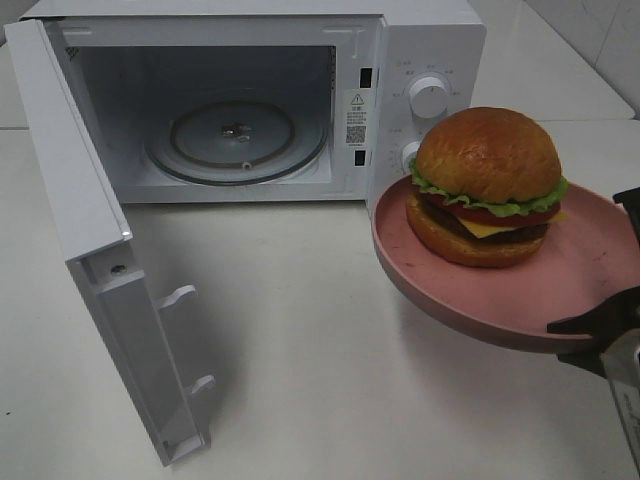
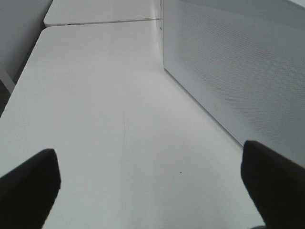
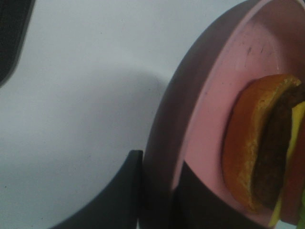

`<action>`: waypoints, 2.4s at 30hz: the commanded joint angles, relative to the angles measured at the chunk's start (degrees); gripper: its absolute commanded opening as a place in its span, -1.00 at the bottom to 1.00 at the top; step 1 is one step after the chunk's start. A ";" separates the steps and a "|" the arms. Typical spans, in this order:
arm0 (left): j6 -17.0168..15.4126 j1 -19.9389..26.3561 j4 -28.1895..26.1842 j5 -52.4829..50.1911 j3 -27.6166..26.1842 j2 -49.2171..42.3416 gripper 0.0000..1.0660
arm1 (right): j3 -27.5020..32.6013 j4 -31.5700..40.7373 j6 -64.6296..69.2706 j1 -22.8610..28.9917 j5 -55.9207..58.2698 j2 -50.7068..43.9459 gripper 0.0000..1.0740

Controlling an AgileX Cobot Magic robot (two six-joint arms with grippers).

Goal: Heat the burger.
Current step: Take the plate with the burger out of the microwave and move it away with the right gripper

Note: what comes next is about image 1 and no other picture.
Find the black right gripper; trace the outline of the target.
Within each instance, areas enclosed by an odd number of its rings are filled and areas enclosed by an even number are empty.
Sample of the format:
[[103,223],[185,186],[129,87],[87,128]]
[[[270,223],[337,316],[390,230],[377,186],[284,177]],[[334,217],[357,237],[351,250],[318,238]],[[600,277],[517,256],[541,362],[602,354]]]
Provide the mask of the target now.
[[[640,221],[640,188],[613,195],[632,225]],[[636,470],[639,470],[639,288],[623,290],[576,317],[550,322],[548,333],[585,334],[589,347],[557,359],[608,380]]]

